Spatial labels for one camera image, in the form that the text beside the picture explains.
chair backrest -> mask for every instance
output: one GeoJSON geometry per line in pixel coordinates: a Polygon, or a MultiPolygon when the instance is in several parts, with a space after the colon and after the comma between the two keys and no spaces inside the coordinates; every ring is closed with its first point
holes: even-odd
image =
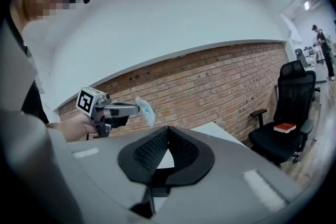
{"type": "Polygon", "coordinates": [[[305,71],[300,60],[284,64],[278,79],[279,99],[274,122],[294,123],[301,128],[309,116],[315,83],[315,72],[305,71]]]}
{"type": "Polygon", "coordinates": [[[297,59],[302,62],[303,67],[308,67],[309,65],[308,65],[308,63],[306,61],[305,56],[303,55],[302,50],[301,49],[296,49],[295,53],[297,55],[297,59]]]}

black pants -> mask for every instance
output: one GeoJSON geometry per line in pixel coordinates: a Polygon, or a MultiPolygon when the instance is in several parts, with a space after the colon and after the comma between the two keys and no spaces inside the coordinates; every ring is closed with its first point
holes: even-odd
{"type": "Polygon", "coordinates": [[[334,67],[332,66],[330,54],[326,52],[325,50],[322,50],[322,52],[323,52],[324,60],[326,62],[325,64],[327,65],[327,68],[328,68],[328,76],[334,77],[335,76],[334,67]]]}

chair armrest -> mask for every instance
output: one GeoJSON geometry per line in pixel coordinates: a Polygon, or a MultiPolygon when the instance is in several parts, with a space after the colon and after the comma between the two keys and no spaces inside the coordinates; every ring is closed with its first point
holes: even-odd
{"type": "Polygon", "coordinates": [[[253,112],[250,114],[252,117],[258,116],[258,119],[259,119],[259,126],[260,126],[260,127],[263,127],[263,125],[264,125],[262,115],[263,115],[265,112],[267,112],[267,109],[259,109],[259,110],[253,111],[253,112]]]}
{"type": "Polygon", "coordinates": [[[267,109],[259,109],[259,110],[253,111],[250,115],[252,117],[255,117],[255,116],[264,114],[265,112],[267,112],[267,109]]]}
{"type": "Polygon", "coordinates": [[[303,126],[300,129],[300,132],[303,134],[309,134],[311,130],[313,129],[314,121],[311,119],[307,119],[303,126]]]}

office chair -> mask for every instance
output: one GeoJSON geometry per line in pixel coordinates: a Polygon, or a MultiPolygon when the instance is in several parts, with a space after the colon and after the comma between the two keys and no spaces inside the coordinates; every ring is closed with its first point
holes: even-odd
{"type": "Polygon", "coordinates": [[[250,115],[259,117],[260,127],[249,134],[253,145],[252,150],[263,155],[275,165],[293,157],[293,162],[299,160],[308,134],[313,128],[313,121],[308,119],[312,96],[315,91],[316,74],[314,71],[305,71],[302,62],[296,60],[283,65],[278,79],[279,99],[273,122],[263,124],[262,114],[267,112],[261,109],[250,115]],[[274,131],[275,125],[294,123],[296,129],[286,133],[274,131]]]}
{"type": "Polygon", "coordinates": [[[302,62],[303,67],[308,67],[309,64],[307,63],[306,58],[303,55],[302,50],[301,49],[296,49],[295,53],[296,53],[296,58],[302,62]]]}

person in black clothes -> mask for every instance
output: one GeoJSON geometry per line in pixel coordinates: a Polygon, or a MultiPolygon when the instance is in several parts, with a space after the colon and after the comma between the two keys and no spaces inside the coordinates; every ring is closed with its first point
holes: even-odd
{"type": "Polygon", "coordinates": [[[324,33],[322,31],[319,31],[316,25],[313,25],[313,28],[311,30],[317,33],[316,38],[317,38],[318,43],[321,45],[324,60],[326,62],[325,64],[327,65],[327,68],[328,68],[328,76],[331,80],[335,80],[334,68],[333,68],[332,60],[329,54],[331,49],[329,48],[327,44],[327,39],[324,36],[324,33]]]}
{"type": "MultiPolygon", "coordinates": [[[[70,3],[75,3],[76,1],[77,0],[12,0],[6,20],[18,44],[28,57],[30,57],[30,53],[22,39],[24,27],[29,22],[52,15],[57,9],[66,8],[70,3]]],[[[88,133],[92,134],[97,132],[96,127],[84,114],[79,114],[64,122],[49,123],[43,111],[40,94],[35,82],[29,89],[22,111],[40,118],[48,128],[60,130],[66,141],[76,141],[88,133]]]]}

